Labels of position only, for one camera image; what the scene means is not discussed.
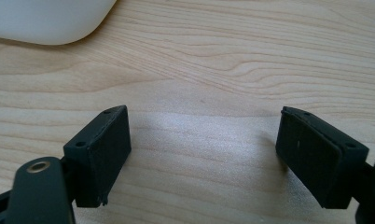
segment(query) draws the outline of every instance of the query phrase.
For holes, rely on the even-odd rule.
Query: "light wood tabletop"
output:
[[[0,39],[0,193],[99,112],[129,108],[109,204],[77,223],[354,223],[277,159],[284,105],[370,148],[375,0],[122,0],[64,46]]]

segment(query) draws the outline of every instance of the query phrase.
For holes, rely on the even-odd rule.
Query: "wooden surface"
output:
[[[115,105],[132,154],[77,223],[354,223],[355,201],[321,209],[274,144],[289,105],[375,162],[375,0],[124,0],[70,45],[0,39],[0,193]]]

